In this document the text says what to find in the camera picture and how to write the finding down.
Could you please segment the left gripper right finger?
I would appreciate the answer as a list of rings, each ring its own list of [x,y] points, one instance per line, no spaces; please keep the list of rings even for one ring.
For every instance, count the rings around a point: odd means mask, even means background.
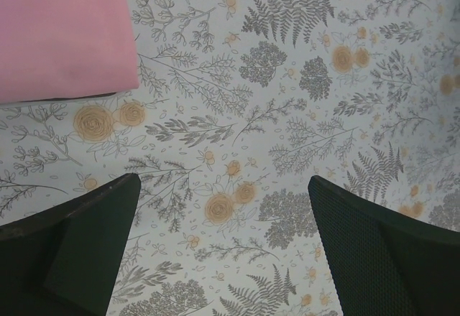
[[[318,175],[308,194],[344,315],[459,314],[459,233]]]

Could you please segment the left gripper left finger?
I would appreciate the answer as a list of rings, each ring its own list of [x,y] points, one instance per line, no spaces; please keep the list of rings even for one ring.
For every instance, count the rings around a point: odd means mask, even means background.
[[[1,227],[2,315],[105,315],[141,190],[129,173]]]

